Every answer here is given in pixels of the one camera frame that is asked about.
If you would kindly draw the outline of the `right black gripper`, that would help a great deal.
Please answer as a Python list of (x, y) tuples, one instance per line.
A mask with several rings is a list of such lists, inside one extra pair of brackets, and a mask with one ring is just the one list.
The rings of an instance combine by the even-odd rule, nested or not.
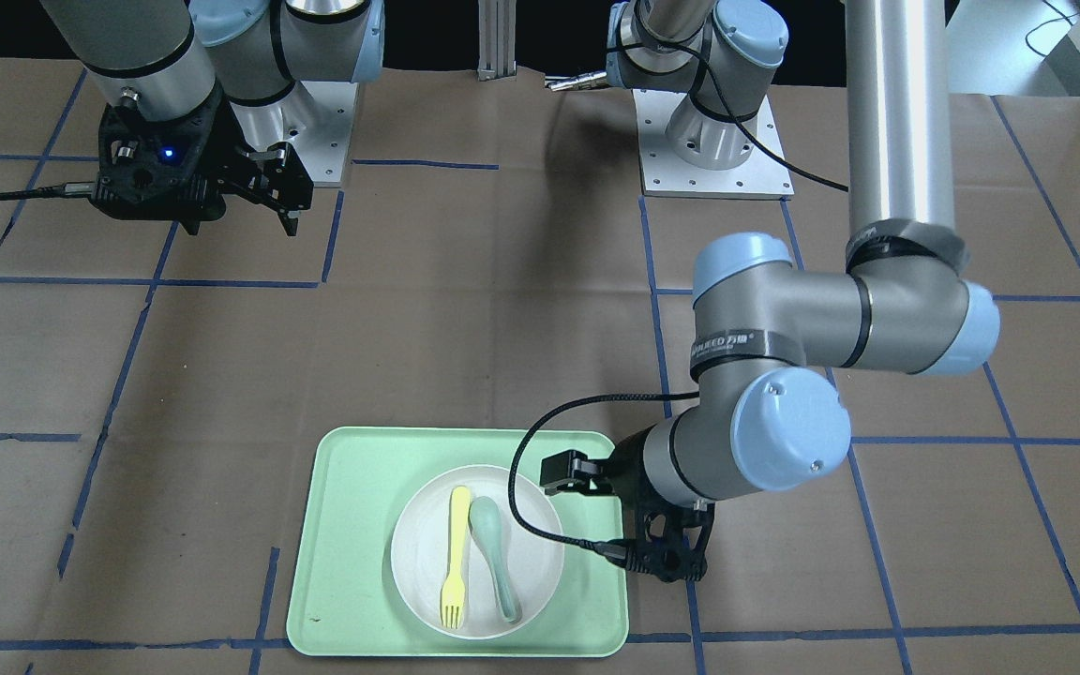
[(287, 237), (297, 235), (311, 208), (314, 184), (288, 141), (256, 150), (222, 93), (211, 90), (188, 114), (141, 119), (136, 103), (117, 102), (102, 114), (99, 171), (90, 202), (116, 219), (179, 221), (197, 237), (202, 221), (226, 214), (226, 195), (240, 195), (276, 213)]

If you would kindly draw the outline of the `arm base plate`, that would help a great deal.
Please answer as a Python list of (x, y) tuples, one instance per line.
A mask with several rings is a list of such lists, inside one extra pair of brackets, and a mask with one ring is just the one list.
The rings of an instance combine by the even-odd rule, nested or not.
[(291, 143), (316, 187), (338, 188), (349, 161), (359, 91), (356, 82), (297, 82), (279, 102), (233, 102), (232, 110), (253, 148)]
[(762, 99), (742, 127), (696, 110), (689, 96), (635, 90), (643, 195), (780, 200), (794, 195), (772, 108)]

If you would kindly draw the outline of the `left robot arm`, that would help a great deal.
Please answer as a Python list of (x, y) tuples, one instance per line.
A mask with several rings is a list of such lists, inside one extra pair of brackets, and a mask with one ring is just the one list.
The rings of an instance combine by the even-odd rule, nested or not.
[(851, 235), (841, 273), (805, 272), (781, 240), (734, 233), (696, 257), (696, 406), (619, 442), (611, 456), (562, 450), (546, 494), (616, 496), (634, 537), (583, 548), (625, 571), (699, 580), (715, 507), (827, 475), (851, 418), (819, 368), (953, 375), (977, 370), (1001, 313), (963, 279), (956, 231), (946, 8), (845, 4)]

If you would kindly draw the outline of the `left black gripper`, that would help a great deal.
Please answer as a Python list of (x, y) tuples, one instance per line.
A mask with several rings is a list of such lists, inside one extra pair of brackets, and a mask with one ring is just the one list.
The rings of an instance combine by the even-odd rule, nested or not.
[(633, 519), (634, 535), (596, 546), (597, 554), (629, 572), (652, 573), (664, 582), (699, 581), (708, 569), (715, 505), (681, 478), (673, 432), (673, 427), (644, 428), (605, 458), (576, 449), (545, 457), (540, 486), (549, 496), (616, 496)]

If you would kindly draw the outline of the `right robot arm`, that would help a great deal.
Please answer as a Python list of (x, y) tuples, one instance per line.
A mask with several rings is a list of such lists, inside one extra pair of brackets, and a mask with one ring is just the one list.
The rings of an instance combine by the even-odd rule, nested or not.
[(46, 1), (102, 90), (99, 168), (60, 195), (197, 234), (226, 197), (293, 237), (341, 183), (357, 86), (384, 57), (382, 1)]

